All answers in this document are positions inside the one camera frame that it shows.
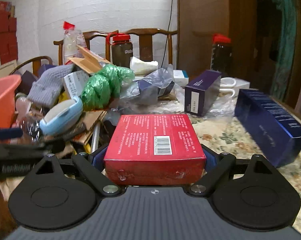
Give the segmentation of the large dark blue box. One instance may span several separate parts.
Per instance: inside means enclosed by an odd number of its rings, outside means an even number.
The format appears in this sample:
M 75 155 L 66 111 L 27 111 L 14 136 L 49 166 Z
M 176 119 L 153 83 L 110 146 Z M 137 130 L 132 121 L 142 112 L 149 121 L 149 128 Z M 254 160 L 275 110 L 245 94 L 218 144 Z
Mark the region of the large dark blue box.
M 276 168 L 295 161 L 301 151 L 301 123 L 268 95 L 240 89 L 234 115 Z

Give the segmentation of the white paper tissue wad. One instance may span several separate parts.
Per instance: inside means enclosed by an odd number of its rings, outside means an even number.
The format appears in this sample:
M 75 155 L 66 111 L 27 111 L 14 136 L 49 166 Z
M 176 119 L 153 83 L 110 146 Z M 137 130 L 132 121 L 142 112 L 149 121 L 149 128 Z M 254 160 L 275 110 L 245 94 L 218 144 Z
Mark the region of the white paper tissue wad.
M 130 59 L 130 69 L 135 75 L 148 75 L 158 69 L 159 63 L 157 61 L 145 62 L 136 57 Z

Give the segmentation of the light blue glasses case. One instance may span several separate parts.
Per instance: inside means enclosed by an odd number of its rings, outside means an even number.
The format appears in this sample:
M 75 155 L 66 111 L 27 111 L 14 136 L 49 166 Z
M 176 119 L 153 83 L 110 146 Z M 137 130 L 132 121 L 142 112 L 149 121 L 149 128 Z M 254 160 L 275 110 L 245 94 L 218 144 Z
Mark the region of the light blue glasses case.
M 43 135 L 59 135 L 77 123 L 83 112 L 81 99 L 75 96 L 55 105 L 40 120 L 39 128 Z

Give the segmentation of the wooden chair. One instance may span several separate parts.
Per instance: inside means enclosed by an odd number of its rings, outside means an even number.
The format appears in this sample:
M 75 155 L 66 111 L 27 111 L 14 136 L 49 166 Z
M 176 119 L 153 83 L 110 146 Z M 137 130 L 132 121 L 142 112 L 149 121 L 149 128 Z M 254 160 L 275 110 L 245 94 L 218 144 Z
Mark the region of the wooden chair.
M 168 31 L 159 28 L 135 28 L 119 33 L 118 31 L 113 31 L 108 33 L 106 36 L 106 43 L 111 45 L 111 37 L 113 36 L 125 36 L 125 35 L 136 35 L 139 39 L 139 52 L 140 59 L 142 61 L 152 61 L 153 60 L 153 36 L 161 34 L 166 36 L 166 44 L 164 49 L 163 59 L 165 59 L 166 51 L 168 51 L 168 63 L 173 64 L 173 42 L 172 36 L 177 35 L 178 31 Z
M 85 42 L 87 45 L 87 48 L 90 49 L 90 41 L 96 37 L 103 37 L 106 39 L 109 33 L 103 32 L 103 31 L 86 31 L 83 32 L 83 35 L 85 37 Z M 53 41 L 53 44 L 58 47 L 58 61 L 57 63 L 59 65 L 63 64 L 63 40 L 60 41 Z M 111 47 L 108 42 L 105 42 L 105 58 L 110 61 L 111 59 Z

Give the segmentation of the red cardboard box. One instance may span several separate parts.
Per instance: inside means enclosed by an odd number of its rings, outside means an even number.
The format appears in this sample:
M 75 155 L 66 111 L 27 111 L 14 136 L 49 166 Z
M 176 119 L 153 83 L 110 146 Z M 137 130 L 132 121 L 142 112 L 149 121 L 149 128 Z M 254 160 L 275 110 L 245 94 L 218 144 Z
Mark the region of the red cardboard box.
M 186 114 L 122 115 L 104 163 L 118 185 L 181 185 L 202 177 L 206 156 Z

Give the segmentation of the wooden chair right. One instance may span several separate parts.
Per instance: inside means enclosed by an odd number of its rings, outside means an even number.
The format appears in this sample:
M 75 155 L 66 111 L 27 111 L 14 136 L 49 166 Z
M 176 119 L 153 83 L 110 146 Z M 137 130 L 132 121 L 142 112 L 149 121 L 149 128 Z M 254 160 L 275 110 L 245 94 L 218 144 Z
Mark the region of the wooden chair right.
M 135 28 L 119 33 L 118 31 L 113 31 L 108 33 L 106 36 L 106 43 L 111 45 L 111 37 L 113 36 L 125 36 L 125 35 L 136 35 L 139 39 L 139 52 L 140 59 L 142 61 L 152 61 L 153 60 L 153 36 L 161 34 L 166 36 L 166 44 L 164 49 L 163 59 L 165 59 L 166 51 L 168 51 L 168 63 L 173 64 L 173 42 L 172 36 L 177 35 L 178 31 L 168 31 L 159 28 Z

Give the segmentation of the green plastic bag bundle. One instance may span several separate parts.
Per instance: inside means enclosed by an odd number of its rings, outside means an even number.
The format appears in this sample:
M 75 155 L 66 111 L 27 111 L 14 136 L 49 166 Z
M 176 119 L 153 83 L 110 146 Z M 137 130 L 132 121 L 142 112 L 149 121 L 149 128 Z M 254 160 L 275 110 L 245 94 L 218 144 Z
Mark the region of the green plastic bag bundle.
M 118 98 L 123 83 L 130 84 L 135 78 L 133 70 L 106 64 L 88 79 L 80 99 L 84 111 L 104 109 L 111 99 Z

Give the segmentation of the upright purple box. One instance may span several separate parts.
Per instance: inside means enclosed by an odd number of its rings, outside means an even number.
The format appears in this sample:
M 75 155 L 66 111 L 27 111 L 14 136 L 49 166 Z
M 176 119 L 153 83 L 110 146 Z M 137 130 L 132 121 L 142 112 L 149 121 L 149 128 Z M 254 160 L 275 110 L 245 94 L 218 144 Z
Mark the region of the upright purple box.
M 185 112 L 203 117 L 219 95 L 221 72 L 206 70 L 185 86 Z

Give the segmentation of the pink plastic basin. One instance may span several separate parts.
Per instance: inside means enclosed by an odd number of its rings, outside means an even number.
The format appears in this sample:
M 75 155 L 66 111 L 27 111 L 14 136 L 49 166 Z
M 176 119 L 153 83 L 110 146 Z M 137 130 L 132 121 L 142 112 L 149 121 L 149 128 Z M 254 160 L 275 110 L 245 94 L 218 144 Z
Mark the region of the pink plastic basin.
M 21 76 L 8 75 L 0 78 L 0 128 L 10 128 L 15 115 L 15 90 Z

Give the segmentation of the stack of red boxes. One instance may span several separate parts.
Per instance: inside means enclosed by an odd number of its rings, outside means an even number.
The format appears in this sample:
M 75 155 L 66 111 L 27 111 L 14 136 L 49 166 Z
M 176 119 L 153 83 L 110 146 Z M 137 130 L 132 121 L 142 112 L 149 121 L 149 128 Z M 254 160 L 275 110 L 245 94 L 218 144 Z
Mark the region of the stack of red boxes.
M 0 62 L 18 59 L 17 19 L 11 2 L 0 1 Z

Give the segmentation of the grey knitted sock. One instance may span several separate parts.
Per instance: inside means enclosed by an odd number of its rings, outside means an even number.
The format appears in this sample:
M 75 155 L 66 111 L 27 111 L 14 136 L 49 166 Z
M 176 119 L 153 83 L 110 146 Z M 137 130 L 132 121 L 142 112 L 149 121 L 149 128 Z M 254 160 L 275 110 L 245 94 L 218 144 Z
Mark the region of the grey knitted sock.
M 43 72 L 39 80 L 33 83 L 27 99 L 37 106 L 52 108 L 59 98 L 63 78 L 72 73 L 73 68 L 73 64 L 66 64 Z

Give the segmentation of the brown wooden wardrobe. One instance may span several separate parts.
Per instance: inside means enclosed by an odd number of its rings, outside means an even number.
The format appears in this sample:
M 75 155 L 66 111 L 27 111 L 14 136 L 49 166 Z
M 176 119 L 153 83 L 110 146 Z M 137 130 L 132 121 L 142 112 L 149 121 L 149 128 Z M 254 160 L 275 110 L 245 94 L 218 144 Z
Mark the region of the brown wooden wardrobe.
M 231 39 L 229 76 L 252 81 L 256 0 L 178 0 L 177 67 L 189 79 L 210 68 L 214 34 Z

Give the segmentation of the brown bottle red lid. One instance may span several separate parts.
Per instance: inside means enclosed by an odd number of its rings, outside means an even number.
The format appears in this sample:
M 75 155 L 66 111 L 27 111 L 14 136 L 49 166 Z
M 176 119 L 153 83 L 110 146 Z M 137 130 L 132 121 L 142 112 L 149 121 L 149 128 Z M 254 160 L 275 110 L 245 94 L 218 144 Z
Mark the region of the brown bottle red lid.
M 112 63 L 119 67 L 130 68 L 130 60 L 133 57 L 130 35 L 114 31 L 107 35 L 106 42 L 111 47 Z

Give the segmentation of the wooden chair left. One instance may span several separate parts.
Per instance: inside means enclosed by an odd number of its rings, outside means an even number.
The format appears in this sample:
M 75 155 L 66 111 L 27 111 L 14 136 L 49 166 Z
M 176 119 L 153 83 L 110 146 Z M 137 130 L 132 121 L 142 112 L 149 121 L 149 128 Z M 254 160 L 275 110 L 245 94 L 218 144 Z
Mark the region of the wooden chair left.
M 103 37 L 106 39 L 109 33 L 103 32 L 103 31 L 86 31 L 83 32 L 83 35 L 85 37 L 85 42 L 87 45 L 87 48 L 90 49 L 90 41 L 96 37 Z M 60 41 L 53 41 L 53 44 L 58 47 L 58 61 L 57 63 L 59 65 L 63 64 L 63 40 Z M 105 42 L 105 58 L 110 61 L 111 59 L 111 47 L 108 42 Z

